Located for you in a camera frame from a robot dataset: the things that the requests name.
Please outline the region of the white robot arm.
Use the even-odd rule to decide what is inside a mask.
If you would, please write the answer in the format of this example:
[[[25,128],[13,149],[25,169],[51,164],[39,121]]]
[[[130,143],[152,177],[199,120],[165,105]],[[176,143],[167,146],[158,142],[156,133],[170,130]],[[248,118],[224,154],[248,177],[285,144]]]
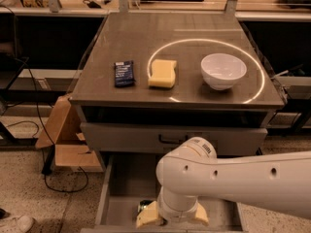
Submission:
[[[214,147],[192,137],[156,165],[157,199],[136,217],[145,225],[208,224],[200,197],[243,203],[291,216],[311,217],[311,152],[218,158]]]

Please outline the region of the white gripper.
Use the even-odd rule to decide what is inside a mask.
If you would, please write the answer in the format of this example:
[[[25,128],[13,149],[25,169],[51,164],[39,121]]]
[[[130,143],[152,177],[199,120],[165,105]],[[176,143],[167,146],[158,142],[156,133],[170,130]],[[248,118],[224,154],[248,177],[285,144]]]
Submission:
[[[157,201],[153,201],[145,210],[138,213],[136,227],[160,226],[163,224],[161,216],[169,222],[184,222],[193,219],[195,223],[209,225],[206,210],[198,204],[196,196],[177,194],[164,187],[160,190]]]

